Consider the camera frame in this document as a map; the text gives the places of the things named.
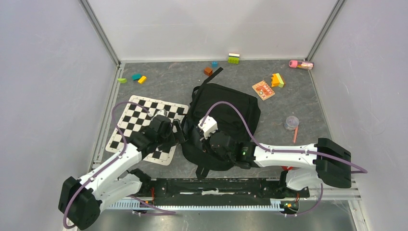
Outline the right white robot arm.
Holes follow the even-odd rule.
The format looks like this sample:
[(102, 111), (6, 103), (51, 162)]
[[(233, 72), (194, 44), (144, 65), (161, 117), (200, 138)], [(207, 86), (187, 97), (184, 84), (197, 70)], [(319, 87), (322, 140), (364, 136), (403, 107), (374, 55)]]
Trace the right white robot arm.
[(224, 132), (205, 138), (200, 132), (191, 134), (192, 142), (202, 148), (199, 165), (216, 171), (233, 166), (243, 169), (282, 166), (278, 183), (283, 196), (291, 196), (306, 186), (325, 183), (335, 188), (351, 187), (351, 153), (328, 138), (303, 146), (272, 146), (254, 142), (237, 142)]

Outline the black student backpack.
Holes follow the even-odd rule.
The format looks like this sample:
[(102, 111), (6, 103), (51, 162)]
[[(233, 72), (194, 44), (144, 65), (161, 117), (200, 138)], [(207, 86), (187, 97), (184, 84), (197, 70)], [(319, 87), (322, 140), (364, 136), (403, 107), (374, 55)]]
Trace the black student backpack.
[(197, 165), (196, 176), (204, 179), (210, 169), (199, 165), (200, 158), (196, 154), (197, 148), (193, 144), (191, 134), (198, 128), (199, 121), (205, 115), (211, 116), (218, 126), (216, 132), (224, 132), (237, 142), (251, 142), (251, 135), (256, 131), (261, 110), (256, 97), (211, 83), (211, 80), (223, 69), (218, 68), (200, 86), (193, 89), (190, 108), (183, 118), (182, 127), (187, 141), (183, 143), (184, 157)]

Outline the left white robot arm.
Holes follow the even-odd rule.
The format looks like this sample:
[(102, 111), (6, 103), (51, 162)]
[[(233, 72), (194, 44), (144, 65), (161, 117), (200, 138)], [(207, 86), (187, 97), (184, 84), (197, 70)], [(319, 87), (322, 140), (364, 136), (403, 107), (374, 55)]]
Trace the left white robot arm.
[(151, 183), (144, 175), (129, 173), (117, 178), (157, 149), (168, 149), (185, 141), (180, 120), (156, 115), (149, 125), (142, 127), (124, 146), (99, 167), (80, 178), (69, 177), (62, 185), (58, 209), (63, 213), (66, 229), (80, 230), (91, 226), (110, 205), (124, 197), (146, 196)]

